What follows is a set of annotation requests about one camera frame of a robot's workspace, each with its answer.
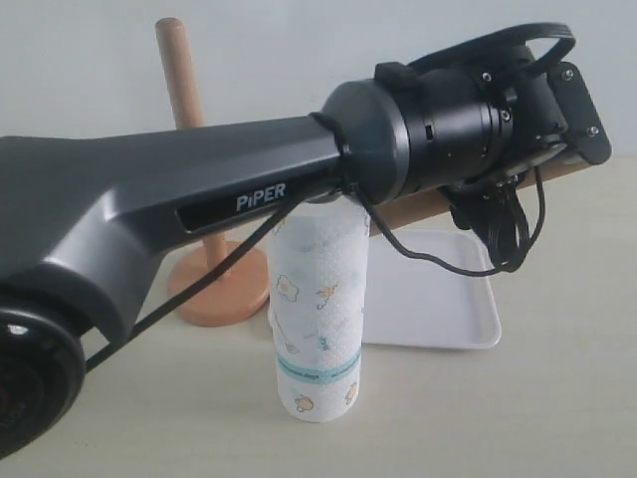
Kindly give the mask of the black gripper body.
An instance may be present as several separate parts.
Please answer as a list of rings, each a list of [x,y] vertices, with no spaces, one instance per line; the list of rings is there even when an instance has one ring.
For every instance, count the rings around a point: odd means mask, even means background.
[[[486,169],[450,187],[456,226],[512,227],[518,188],[534,167],[566,149],[568,123],[549,81],[562,58],[536,58],[530,47],[516,45],[476,60],[492,75],[487,91],[498,109],[500,143]]]

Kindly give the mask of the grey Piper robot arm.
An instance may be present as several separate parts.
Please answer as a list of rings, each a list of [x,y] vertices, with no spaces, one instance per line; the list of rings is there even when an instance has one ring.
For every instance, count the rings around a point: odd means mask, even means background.
[[[365,210],[437,189],[512,272],[537,237],[516,188],[567,148],[547,74],[520,28],[380,64],[304,117],[94,139],[1,140],[1,453],[46,433],[87,371],[216,281],[145,319],[164,255],[340,193]]]

